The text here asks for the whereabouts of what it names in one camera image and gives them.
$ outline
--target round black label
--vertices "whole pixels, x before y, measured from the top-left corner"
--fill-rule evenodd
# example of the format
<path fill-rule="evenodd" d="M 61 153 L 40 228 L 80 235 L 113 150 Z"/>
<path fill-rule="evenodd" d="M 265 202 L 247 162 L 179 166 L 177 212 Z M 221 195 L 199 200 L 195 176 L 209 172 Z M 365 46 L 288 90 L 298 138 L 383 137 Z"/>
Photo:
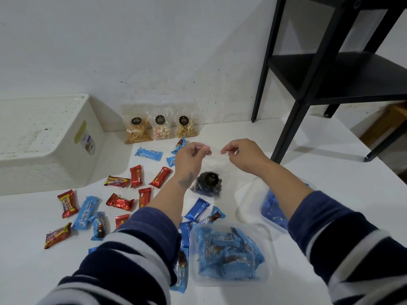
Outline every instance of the round black label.
<path fill-rule="evenodd" d="M 165 123 L 165 117 L 164 117 L 163 115 L 157 115 L 157 116 L 155 117 L 155 122 L 156 122 L 158 125 L 162 125 L 162 124 Z"/>
<path fill-rule="evenodd" d="M 131 124 L 138 125 L 141 123 L 141 117 L 134 117 L 131 119 Z"/>
<path fill-rule="evenodd" d="M 209 186 L 216 186 L 219 182 L 219 177 L 216 175 L 216 173 L 210 172 L 206 174 L 204 180 Z"/>
<path fill-rule="evenodd" d="M 182 115 L 182 116 L 180 117 L 180 124 L 181 124 L 181 125 L 187 125 L 188 123 L 189 123 L 188 117 L 186 117 L 185 115 Z"/>

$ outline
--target sleeve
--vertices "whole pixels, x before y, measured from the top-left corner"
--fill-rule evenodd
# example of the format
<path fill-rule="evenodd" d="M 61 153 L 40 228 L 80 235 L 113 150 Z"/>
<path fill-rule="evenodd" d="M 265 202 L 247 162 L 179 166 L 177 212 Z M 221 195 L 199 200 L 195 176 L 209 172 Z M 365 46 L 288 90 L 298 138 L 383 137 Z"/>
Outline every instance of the sleeve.
<path fill-rule="evenodd" d="M 38 305 L 170 304 L 180 240 L 163 212 L 143 207 L 107 235 Z"/>
<path fill-rule="evenodd" d="M 315 191 L 298 206 L 288 231 L 334 305 L 406 302 L 407 249 L 361 213 Z"/>

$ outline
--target white wall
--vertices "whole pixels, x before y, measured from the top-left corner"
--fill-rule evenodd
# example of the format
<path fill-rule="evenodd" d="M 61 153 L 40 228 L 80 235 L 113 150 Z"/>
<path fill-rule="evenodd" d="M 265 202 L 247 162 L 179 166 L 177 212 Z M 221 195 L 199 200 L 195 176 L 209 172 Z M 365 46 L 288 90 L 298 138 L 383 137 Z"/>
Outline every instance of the white wall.
<path fill-rule="evenodd" d="M 85 92 L 105 130 L 120 104 L 199 102 L 200 123 L 249 120 L 276 0 L 0 0 L 0 98 Z M 275 53 L 316 51 L 333 9 L 287 0 Z M 342 51 L 361 50 L 384 11 L 362 12 Z M 379 54 L 407 67 L 404 13 Z M 259 118 L 292 97 L 270 72 Z M 362 122 L 383 104 L 347 105 Z M 313 107 L 319 113 L 323 107 Z"/>

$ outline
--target tattoo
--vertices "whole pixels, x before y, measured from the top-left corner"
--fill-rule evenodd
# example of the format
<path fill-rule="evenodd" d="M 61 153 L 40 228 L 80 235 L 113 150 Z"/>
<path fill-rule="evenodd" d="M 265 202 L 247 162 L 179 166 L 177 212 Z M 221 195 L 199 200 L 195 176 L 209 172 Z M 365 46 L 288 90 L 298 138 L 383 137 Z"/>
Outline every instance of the tattoo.
<path fill-rule="evenodd" d="M 187 179 L 179 180 L 178 183 L 179 183 L 182 187 L 188 188 L 188 187 L 191 186 L 193 180 L 194 180 L 194 174 L 193 174 L 192 172 L 190 172 Z"/>

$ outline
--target person's left hand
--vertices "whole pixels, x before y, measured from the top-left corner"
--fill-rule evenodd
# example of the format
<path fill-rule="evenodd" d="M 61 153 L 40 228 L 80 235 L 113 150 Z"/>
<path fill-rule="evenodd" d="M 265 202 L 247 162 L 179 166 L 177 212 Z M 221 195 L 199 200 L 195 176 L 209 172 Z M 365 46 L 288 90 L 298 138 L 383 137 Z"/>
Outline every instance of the person's left hand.
<path fill-rule="evenodd" d="M 211 155 L 209 146 L 199 142 L 192 142 L 180 149 L 176 155 L 176 173 L 178 182 L 183 187 L 190 187 L 201 171 L 202 160 Z"/>

